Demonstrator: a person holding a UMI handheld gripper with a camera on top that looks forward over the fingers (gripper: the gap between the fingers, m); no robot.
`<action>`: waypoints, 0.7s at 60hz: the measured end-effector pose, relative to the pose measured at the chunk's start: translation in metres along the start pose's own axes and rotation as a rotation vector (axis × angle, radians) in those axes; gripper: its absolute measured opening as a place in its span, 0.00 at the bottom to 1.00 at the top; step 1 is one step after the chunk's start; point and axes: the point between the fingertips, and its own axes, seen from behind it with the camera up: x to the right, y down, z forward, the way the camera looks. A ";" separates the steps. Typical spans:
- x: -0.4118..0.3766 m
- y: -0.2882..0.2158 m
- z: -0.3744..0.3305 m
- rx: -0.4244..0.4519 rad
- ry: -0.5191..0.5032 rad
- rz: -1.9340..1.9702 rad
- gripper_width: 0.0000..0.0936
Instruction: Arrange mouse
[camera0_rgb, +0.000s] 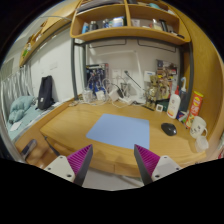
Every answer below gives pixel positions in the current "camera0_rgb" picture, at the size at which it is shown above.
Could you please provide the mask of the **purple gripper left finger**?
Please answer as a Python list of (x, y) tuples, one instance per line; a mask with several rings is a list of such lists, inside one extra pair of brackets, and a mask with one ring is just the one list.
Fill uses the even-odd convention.
[(65, 180), (82, 186), (85, 180), (91, 159), (93, 146), (88, 145), (69, 156), (59, 155), (45, 170)]

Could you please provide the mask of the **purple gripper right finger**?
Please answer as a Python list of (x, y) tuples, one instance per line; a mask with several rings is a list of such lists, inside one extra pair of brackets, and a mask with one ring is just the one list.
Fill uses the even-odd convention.
[(144, 185), (148, 185), (181, 169), (169, 156), (158, 156), (137, 144), (134, 145), (134, 156)]

